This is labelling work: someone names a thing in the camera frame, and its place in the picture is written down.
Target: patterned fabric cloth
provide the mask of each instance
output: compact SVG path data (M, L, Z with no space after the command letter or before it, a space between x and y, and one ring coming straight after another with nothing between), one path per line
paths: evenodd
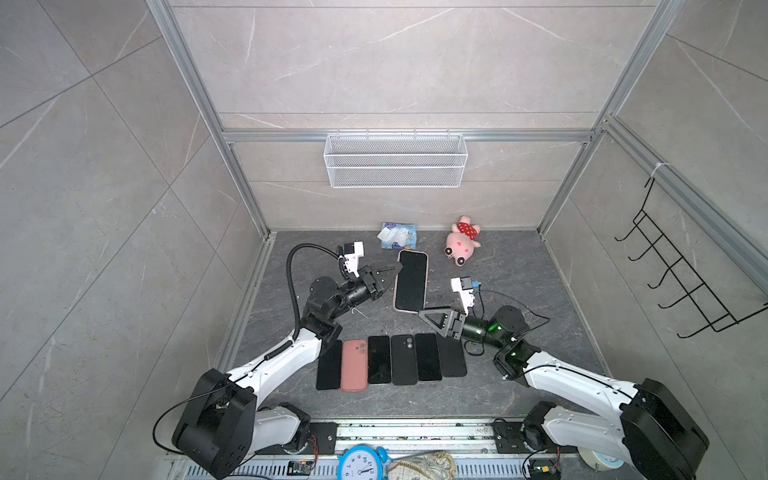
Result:
M389 480L453 480L456 464L448 452L430 452L395 460L387 476Z
M469 237L470 240L474 240L478 236L478 231L469 223L461 222L458 224L458 231Z

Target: plush toy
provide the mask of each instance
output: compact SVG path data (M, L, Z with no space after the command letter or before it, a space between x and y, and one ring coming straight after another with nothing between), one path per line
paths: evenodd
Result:
M476 247L480 247L479 242L475 242L475 237L480 233L479 225L470 225L470 219L464 216L458 220L458 225L451 225L452 232L448 234L445 240L445 255L452 257L456 265L464 265L469 257L475 252Z

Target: smartphone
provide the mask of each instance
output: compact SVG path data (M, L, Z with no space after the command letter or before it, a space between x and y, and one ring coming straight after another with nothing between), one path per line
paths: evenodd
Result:
M467 362L464 360L464 347L461 342L438 335L437 350L440 353L440 372L443 376L467 376Z
M392 358L389 354L389 337L368 337L368 383L391 383Z
M415 337L416 369L419 371L419 381L439 382L442 380L442 373L440 373L437 335L434 333L417 333Z
M341 390L365 392L368 389L368 342L347 340L341 352Z
M335 341L331 348L318 358L315 382L315 388L318 390L338 390L341 386L341 346L341 340Z
M413 335L392 337L392 383L415 385L419 381L416 370L416 348Z
M398 312L418 313L424 310L429 258L424 252L400 250L397 261L402 270L395 278L393 306Z

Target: mesh basket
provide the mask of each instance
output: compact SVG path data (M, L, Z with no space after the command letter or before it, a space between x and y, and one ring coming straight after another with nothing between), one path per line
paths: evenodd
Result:
M331 134L331 187L458 187L467 162L460 134Z

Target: red polka dot clothing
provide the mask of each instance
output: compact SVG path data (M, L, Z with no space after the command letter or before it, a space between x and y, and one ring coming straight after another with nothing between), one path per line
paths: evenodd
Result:
M478 231L469 223L461 222L458 224L458 231L469 237L470 240L474 240L478 236Z

